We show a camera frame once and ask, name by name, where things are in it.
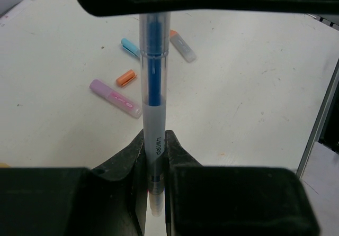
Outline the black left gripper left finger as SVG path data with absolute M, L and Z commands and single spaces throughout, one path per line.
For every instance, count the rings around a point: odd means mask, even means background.
M 105 180 L 95 212 L 101 235 L 144 235 L 147 209 L 147 172 L 144 132 L 92 169 Z

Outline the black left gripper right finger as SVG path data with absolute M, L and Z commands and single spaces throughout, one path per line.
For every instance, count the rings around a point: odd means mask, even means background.
M 181 186 L 180 190 L 197 192 L 199 190 L 208 191 L 209 183 L 203 178 L 206 172 L 205 167 L 198 163 L 180 144 L 175 133 L 167 130 L 165 133 L 165 153 L 164 153 L 164 183 L 165 183 L 165 221 L 167 235 L 176 235 L 175 222 L 172 222 L 173 212 L 171 211 L 171 201 L 175 200 L 175 193 L 172 193 L 172 170 L 176 167 L 183 167 L 191 173 L 191 179 L 187 186 Z

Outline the thin blue ballpoint pen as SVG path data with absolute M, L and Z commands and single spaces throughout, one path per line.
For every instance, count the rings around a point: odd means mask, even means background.
M 158 217 L 164 208 L 164 151 L 166 124 L 169 12 L 140 15 L 139 45 L 144 148 L 149 205 Z

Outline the pink highlighter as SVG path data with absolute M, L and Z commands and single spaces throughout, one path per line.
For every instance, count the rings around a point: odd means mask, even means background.
M 136 119 L 141 117 L 142 109 L 137 103 L 125 97 L 124 95 L 117 92 L 116 90 L 106 85 L 105 83 L 101 82 L 100 80 L 98 79 L 93 80 L 90 83 L 90 90 L 94 92 L 96 95 L 99 95 L 101 98 L 110 102 L 112 105 L 128 113 L 132 117 Z

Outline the light blue highlighter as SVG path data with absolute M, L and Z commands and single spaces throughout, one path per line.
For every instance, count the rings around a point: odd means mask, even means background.
M 121 39 L 121 45 L 122 48 L 125 49 L 128 53 L 140 59 L 140 49 L 132 42 L 130 42 L 128 39 L 126 38 Z

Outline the small orange eraser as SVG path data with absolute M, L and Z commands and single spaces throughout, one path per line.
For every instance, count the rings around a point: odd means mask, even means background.
M 115 82 L 119 87 L 124 87 L 130 82 L 132 82 L 136 77 L 137 77 L 137 74 L 132 69 L 130 69 L 127 72 L 125 72 L 123 75 L 118 77 Z

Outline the orange tip clear highlighter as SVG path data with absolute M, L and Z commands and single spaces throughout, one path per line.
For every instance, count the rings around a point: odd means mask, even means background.
M 186 62 L 191 63 L 196 60 L 194 51 L 176 31 L 170 30 L 169 40 Z

